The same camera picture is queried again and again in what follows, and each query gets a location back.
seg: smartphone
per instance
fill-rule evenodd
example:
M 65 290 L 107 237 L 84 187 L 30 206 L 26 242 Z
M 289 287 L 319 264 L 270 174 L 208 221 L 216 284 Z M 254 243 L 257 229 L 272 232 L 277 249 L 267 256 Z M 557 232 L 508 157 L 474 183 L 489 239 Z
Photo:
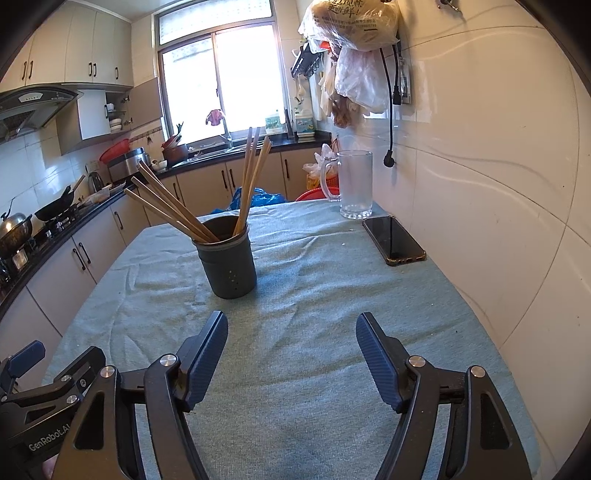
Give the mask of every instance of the smartphone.
M 386 263 L 392 267 L 427 258 L 427 253 L 394 217 L 368 218 L 363 221 Z

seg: metal screw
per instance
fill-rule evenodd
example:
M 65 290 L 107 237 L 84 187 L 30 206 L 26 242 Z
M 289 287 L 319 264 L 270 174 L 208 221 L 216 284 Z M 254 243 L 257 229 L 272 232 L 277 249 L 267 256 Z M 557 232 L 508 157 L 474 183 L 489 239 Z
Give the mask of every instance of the metal screw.
M 165 366 L 165 367 L 170 367 L 170 365 L 172 365 L 173 363 L 175 363 L 177 361 L 177 358 L 172 355 L 172 354 L 168 354 L 168 355 L 164 355 L 161 359 L 160 359 L 160 364 Z
M 100 376 L 103 378 L 109 378 L 112 377 L 114 373 L 115 367 L 113 367 L 113 365 L 107 365 L 100 371 Z
M 424 367 L 427 361 L 419 355 L 413 355 L 411 358 L 408 359 L 408 363 L 410 363 L 413 367 Z
M 478 365 L 474 365 L 471 369 L 470 372 L 472 373 L 472 375 L 474 375 L 476 378 L 482 378 L 486 375 L 486 370 L 484 370 L 482 367 L 479 367 Z

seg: cloth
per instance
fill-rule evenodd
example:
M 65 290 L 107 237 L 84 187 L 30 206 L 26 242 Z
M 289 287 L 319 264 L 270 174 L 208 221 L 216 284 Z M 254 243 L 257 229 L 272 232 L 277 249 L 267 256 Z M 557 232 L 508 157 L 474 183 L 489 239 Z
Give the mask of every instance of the cloth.
M 228 341 L 204 401 L 187 416 L 210 478 L 368 480 L 398 421 L 355 338 L 358 315 L 372 312 L 387 335 L 436 367 L 486 368 L 537 472 L 538 445 L 513 378 L 431 260 L 387 266 L 361 222 L 327 200 L 257 207 L 249 224 L 258 285 L 236 300 L 213 295 L 186 236 L 168 225 L 143 231 L 76 315 L 46 382 L 89 345 L 121 371 L 145 368 L 221 310 Z M 159 478 L 144 413 L 138 429 L 148 478 Z M 437 478 L 446 431 L 440 416 L 425 479 Z
M 205 124 L 211 123 L 213 127 L 216 127 L 222 123 L 223 118 L 224 114 L 221 110 L 212 110 L 205 119 Z

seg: upper cabinet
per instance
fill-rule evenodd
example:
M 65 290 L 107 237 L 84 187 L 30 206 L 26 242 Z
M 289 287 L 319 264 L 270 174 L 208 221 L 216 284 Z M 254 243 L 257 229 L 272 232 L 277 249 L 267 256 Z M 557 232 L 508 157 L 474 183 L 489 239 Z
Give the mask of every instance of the upper cabinet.
M 34 33 L 0 83 L 0 92 L 40 83 L 133 87 L 131 25 L 66 2 Z

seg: blue plastic bag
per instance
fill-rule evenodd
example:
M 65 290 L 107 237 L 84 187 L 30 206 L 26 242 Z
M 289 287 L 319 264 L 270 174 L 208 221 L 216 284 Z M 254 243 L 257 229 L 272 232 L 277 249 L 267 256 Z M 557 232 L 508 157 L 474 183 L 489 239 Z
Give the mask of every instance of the blue plastic bag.
M 239 210 L 240 209 L 240 202 L 242 201 L 242 187 L 240 187 L 234 197 L 232 198 L 232 203 L 230 206 L 225 210 L 215 209 L 212 214 L 214 213 L 222 213 L 222 212 L 231 212 L 232 210 Z M 287 203 L 285 197 L 279 193 L 267 193 L 263 189 L 255 189 L 255 193 L 252 196 L 251 207 L 263 207 L 265 205 L 277 205 L 279 203 Z

